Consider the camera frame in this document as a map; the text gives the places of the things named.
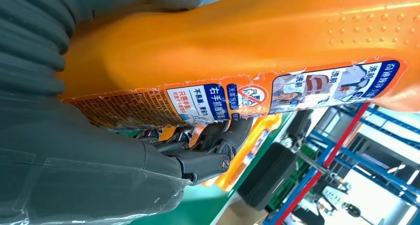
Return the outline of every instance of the gray sleeve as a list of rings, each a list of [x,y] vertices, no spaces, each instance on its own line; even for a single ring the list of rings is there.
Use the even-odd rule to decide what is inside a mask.
[[[159,208],[154,212],[162,212],[179,203],[182,197],[179,190],[173,189],[170,182],[165,183],[170,181],[165,180],[166,176],[181,177],[176,160],[163,156],[150,144],[90,125],[78,109],[56,98],[65,87],[55,78],[55,73],[64,70],[61,54],[67,51],[75,26],[135,2],[187,10],[196,7],[200,0],[0,0],[0,224],[4,214],[10,213],[6,219],[12,219],[16,211],[23,210],[36,214],[33,224],[48,222],[49,218],[71,209],[76,210],[73,212],[77,216],[83,213],[77,210],[81,201],[86,204],[84,211],[90,218],[140,213],[150,206]],[[59,174],[47,173],[45,169],[47,164],[57,161],[60,163],[50,167],[62,168],[62,173],[69,169],[67,166],[75,165],[68,162],[86,162],[90,167],[129,168],[133,169],[129,174],[140,170],[144,172],[143,177],[143,174],[159,176],[146,184],[139,183],[133,176],[97,181],[92,175],[76,176],[72,180],[75,188],[80,185],[78,180],[92,182],[96,188],[90,193],[89,190],[80,193],[75,188],[68,190],[74,203],[67,198],[63,207],[63,203],[52,199],[60,194],[45,189],[52,184],[60,186],[58,181],[52,180],[59,176],[45,176]],[[126,206],[119,206],[120,210],[108,207],[95,210],[95,206],[105,203],[88,195],[95,191],[99,197],[101,194],[113,196],[106,194],[106,188],[114,184],[118,188],[130,187],[129,192],[123,190],[128,193],[123,198]],[[5,204],[14,207],[8,209]]]

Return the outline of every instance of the blue metal frame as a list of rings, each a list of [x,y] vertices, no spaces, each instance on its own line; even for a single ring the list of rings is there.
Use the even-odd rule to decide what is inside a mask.
[[[414,194],[420,195],[420,189],[417,189],[417,188],[413,187],[412,185],[408,185],[402,179],[394,176],[393,174],[388,173],[387,171],[385,171],[384,169],[382,169],[377,164],[372,163],[372,162],[366,160],[365,158],[363,158],[363,157],[361,157],[361,156],[359,156],[359,155],[351,152],[348,149],[341,148],[340,151],[344,155],[346,155],[346,156],[348,156],[348,157],[356,160],[358,163],[364,165],[365,167],[368,167],[368,168],[372,169],[374,172],[378,173],[380,176],[382,176],[386,180],[392,182],[396,186],[401,187],[401,189],[406,188],[408,191],[410,191],[410,192],[412,192]]]
[[[316,161],[319,165],[322,165],[325,160],[328,158],[331,151],[334,149],[335,143],[331,140],[327,142],[328,147],[326,149],[323,148],[323,152]],[[286,211],[286,209],[290,206],[292,201],[299,195],[299,192],[307,185],[307,183],[312,179],[318,171],[315,168],[311,168],[305,177],[301,180],[298,186],[293,190],[290,194],[289,198],[286,199],[286,202],[281,206],[279,211],[274,215],[271,220],[265,219],[262,224],[264,225],[275,225],[277,220],[280,216]]]
[[[344,106],[345,109],[343,108],[338,108],[341,112],[350,115],[352,117],[355,116],[355,113],[353,112],[353,110],[351,110],[349,107]],[[406,124],[400,120],[397,120],[389,115],[386,115],[382,112],[379,112],[378,110],[374,109],[374,108],[368,108],[367,111],[384,118],[386,121],[390,121],[393,122],[401,127],[404,127],[414,133],[418,133],[420,134],[420,129],[415,128],[413,126],[410,126],[409,124]],[[397,140],[406,143],[407,145],[410,145],[412,147],[414,147],[417,150],[420,150],[420,143],[419,142],[415,142],[403,137],[400,137],[384,128],[382,128],[382,126],[378,126],[376,124],[371,123],[370,121],[361,118],[359,119],[360,122],[378,130],[381,131],[382,133],[385,133],[393,138],[396,138]],[[311,132],[311,134],[307,137],[307,141],[309,143],[311,143],[314,146],[317,146],[318,148],[320,148],[323,152],[321,154],[321,156],[318,158],[317,163],[319,165],[322,165],[326,158],[329,156],[329,154],[331,153],[331,151],[333,150],[336,142],[332,141],[331,139],[323,136],[321,133],[313,130]],[[388,173],[387,171],[385,171],[384,169],[382,169],[381,167],[379,167],[378,165],[369,162],[368,160],[364,159],[363,157],[351,152],[348,149],[345,148],[341,148],[340,152],[350,158],[352,158],[353,160],[356,161],[355,165],[352,165],[348,162],[346,162],[345,160],[339,158],[339,157],[335,157],[335,161],[342,164],[343,166],[349,168],[349,169],[353,169],[356,172],[360,173],[362,176],[368,178],[369,180],[371,180],[372,182],[376,183],[377,185],[381,186],[382,188],[386,189],[387,191],[389,191],[390,193],[394,194],[397,197],[400,197],[401,199],[403,199],[404,201],[417,206],[418,208],[420,208],[420,203],[416,201],[417,196],[420,195],[420,189],[417,189],[411,185],[408,185],[406,182],[404,182],[403,180],[397,178],[396,176]],[[366,173],[364,173],[363,171],[359,170],[358,168],[355,168],[355,166],[357,165],[357,163],[360,163],[361,165],[364,165],[370,169],[372,169],[373,171],[375,171],[376,173],[378,173],[379,175],[381,175],[383,178],[385,178],[386,180],[388,180],[392,185],[394,185],[395,187],[390,187],[387,186],[386,184],[384,184],[383,182],[379,181],[378,179],[372,178],[371,176],[367,175]],[[301,180],[301,182],[298,184],[298,186],[292,191],[291,195],[289,196],[289,198],[287,198],[286,202],[281,206],[281,208],[279,209],[279,211],[274,215],[274,217],[271,220],[265,219],[263,224],[264,225],[275,225],[275,223],[277,222],[277,220],[281,217],[281,215],[286,211],[286,209],[291,205],[292,201],[294,201],[296,199],[296,197],[299,195],[299,192],[308,184],[308,182],[316,175],[317,170],[315,168],[311,168],[308,173],[305,175],[305,177]]]
[[[369,176],[368,174],[364,173],[363,171],[361,171],[360,169],[356,168],[356,165],[351,165],[350,163],[348,163],[347,161],[336,157],[334,158],[334,160],[340,164],[342,164],[344,167],[347,167],[349,169],[352,169],[354,171],[356,171],[357,173],[361,174],[362,176],[364,176],[365,178],[371,180],[372,182],[374,182],[375,184],[379,185],[380,187],[384,188],[385,190],[387,190],[388,192],[390,192],[391,194],[400,197],[401,199],[403,199],[404,201],[406,201],[407,203],[414,205],[414,206],[418,206],[420,207],[420,203],[418,203],[416,201],[416,197],[411,194],[411,192],[409,191],[404,191],[404,190],[400,190],[400,189],[396,189],[396,188],[391,188],[390,186],[387,186],[386,184],[384,184],[383,182],[381,182],[380,180],[378,180],[377,178],[372,178],[372,176]]]
[[[375,114],[375,115],[384,115],[383,113],[381,113],[381,112],[378,112],[377,110],[375,110],[375,109],[372,109],[372,108],[369,108],[368,109],[368,111],[369,112],[372,112],[373,114]],[[343,109],[341,109],[341,112],[343,112],[343,113],[345,113],[345,114],[347,114],[347,115],[349,115],[349,116],[354,116],[354,113],[353,112],[350,112],[350,111],[348,111],[348,110],[343,110]],[[397,120],[397,119],[394,119],[393,117],[391,117],[391,116],[389,116],[389,115],[387,115],[387,117],[385,118],[387,121],[391,121],[391,122],[398,122],[397,124],[398,125],[400,125],[400,126],[402,126],[402,127],[404,127],[404,128],[406,128],[406,129],[408,129],[408,130],[410,130],[410,131],[412,131],[412,132],[415,132],[415,133],[418,133],[418,134],[420,134],[420,132],[419,132],[419,129],[417,129],[417,128],[415,128],[415,127],[413,127],[413,126],[409,126],[408,124],[406,124],[406,123],[404,123],[404,122],[401,122],[401,121],[399,121],[399,120]],[[372,127],[372,128],[374,128],[374,129],[376,129],[376,130],[378,130],[378,131],[380,131],[380,132],[382,132],[382,133],[384,133],[384,134],[386,134],[386,135],[388,135],[388,136],[391,136],[391,137],[393,137],[393,138],[395,138],[395,139],[397,139],[397,140],[399,140],[399,141],[401,141],[401,142],[403,142],[403,143],[405,143],[405,144],[407,144],[407,145],[409,145],[409,146],[412,146],[412,147],[414,147],[415,149],[417,149],[417,150],[420,150],[420,142],[416,142],[416,141],[412,141],[412,140],[410,140],[410,139],[407,139],[407,138],[404,138],[404,137],[400,137],[400,136],[398,136],[397,134],[395,134],[395,133],[392,133],[392,132],[390,132],[390,131],[388,131],[388,130],[386,130],[386,129],[384,129],[384,128],[382,128],[382,126],[378,126],[378,125],[376,125],[376,124],[374,124],[374,123],[372,123],[372,122],[370,122],[370,121],[368,121],[368,120],[366,120],[366,119],[364,119],[364,118],[361,118],[360,119],[360,122],[362,122],[362,123],[364,123],[364,124],[366,124],[366,125],[368,125],[368,126],[370,126],[370,127]]]
[[[419,129],[419,128],[413,127],[413,126],[411,126],[411,125],[409,125],[409,124],[407,124],[407,123],[405,123],[405,122],[403,122],[403,121],[400,121],[400,120],[398,120],[398,119],[396,119],[396,118],[394,118],[394,117],[391,117],[391,116],[389,116],[389,115],[387,115],[387,114],[385,114],[385,113],[382,113],[382,112],[380,112],[380,111],[378,111],[378,110],[376,110],[376,109],[374,109],[374,108],[369,107],[369,108],[367,109],[367,111],[368,111],[368,112],[371,112],[371,113],[372,113],[372,114],[374,114],[374,115],[377,115],[377,116],[379,116],[379,117],[381,117],[381,118],[385,119],[386,121],[393,122],[393,123],[395,123],[396,125],[399,125],[399,126],[401,126],[401,127],[405,128],[405,129],[408,129],[408,130],[410,130],[411,132],[415,132],[415,133],[420,134],[420,129]]]

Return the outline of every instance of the printed label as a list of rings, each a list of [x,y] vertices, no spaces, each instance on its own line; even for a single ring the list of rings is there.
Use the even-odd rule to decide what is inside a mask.
[[[370,100],[388,86],[398,69],[399,62],[390,60],[278,76],[269,113]]]
[[[223,87],[217,84],[167,90],[181,119],[189,124],[203,124],[229,119]]]
[[[267,98],[267,91],[258,85],[248,85],[238,90],[239,105],[241,107],[254,107],[262,104]]]
[[[238,110],[239,109],[239,100],[238,100],[238,89],[236,84],[228,84],[227,85],[227,94],[229,98],[229,108],[231,110]]]
[[[391,89],[406,68],[404,61],[378,57],[361,64],[309,66],[293,75],[267,72],[254,78],[221,76],[64,101],[78,107],[92,124],[107,128],[203,125],[369,101]]]

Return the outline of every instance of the orange bottle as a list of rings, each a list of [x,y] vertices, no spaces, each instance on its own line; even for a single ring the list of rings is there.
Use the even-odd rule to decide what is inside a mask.
[[[420,0],[223,0],[135,12],[73,39],[61,98],[108,128],[370,100],[420,111],[419,32]]]
[[[257,154],[258,149],[268,134],[281,125],[281,118],[281,114],[257,118],[251,128],[247,141],[231,161],[228,171],[219,175],[215,181],[219,188],[225,191],[230,191],[233,188],[241,174]]]

